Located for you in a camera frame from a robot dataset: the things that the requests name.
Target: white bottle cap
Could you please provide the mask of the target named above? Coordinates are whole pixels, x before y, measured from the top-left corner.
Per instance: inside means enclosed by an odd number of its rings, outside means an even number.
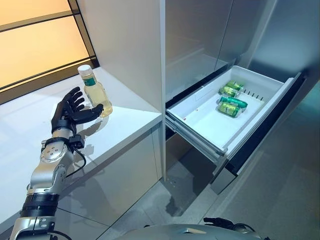
[[[78,72],[82,76],[90,75],[93,73],[92,68],[90,65],[81,65],[78,67]]]

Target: window frame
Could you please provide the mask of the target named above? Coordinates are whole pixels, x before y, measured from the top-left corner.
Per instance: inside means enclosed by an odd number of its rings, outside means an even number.
[[[4,104],[10,100],[21,97],[25,94],[31,93],[38,89],[44,88],[51,84],[60,82],[72,76],[78,74],[77,68],[80,65],[90,65],[93,69],[100,66],[95,50],[92,46],[87,28],[84,23],[83,16],[80,12],[80,8],[77,0],[67,0],[70,6],[69,11],[57,12],[49,15],[34,17],[30,19],[25,19],[22,21],[12,22],[0,26],[0,33],[4,31],[10,31],[16,28],[22,28],[32,24],[38,24],[46,21],[51,21],[55,19],[65,18],[73,16],[75,23],[80,32],[81,38],[88,52],[88,57],[79,59],[68,64],[49,69],[44,72],[40,72],[36,75],[29,76],[27,78],[21,79],[14,83],[8,84],[6,86],[0,87],[0,105]]]

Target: refrigerator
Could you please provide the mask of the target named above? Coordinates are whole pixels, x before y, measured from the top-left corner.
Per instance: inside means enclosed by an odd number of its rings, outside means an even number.
[[[306,94],[319,79],[318,5],[165,1],[167,135],[179,134],[215,164],[217,194],[304,96],[297,93]],[[217,110],[219,89],[229,81],[244,85],[238,99],[248,105],[238,117]]]

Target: freezer drawer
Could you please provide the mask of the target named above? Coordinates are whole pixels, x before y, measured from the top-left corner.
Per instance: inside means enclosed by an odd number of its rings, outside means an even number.
[[[301,74],[280,82],[239,66],[166,109],[166,124],[219,167],[223,167],[268,117]],[[248,103],[237,118],[217,111],[219,88],[234,80],[244,84],[238,97]]]

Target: window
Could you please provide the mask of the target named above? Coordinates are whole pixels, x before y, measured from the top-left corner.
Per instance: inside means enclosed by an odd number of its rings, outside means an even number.
[[[0,104],[99,66],[76,0],[1,3]]]

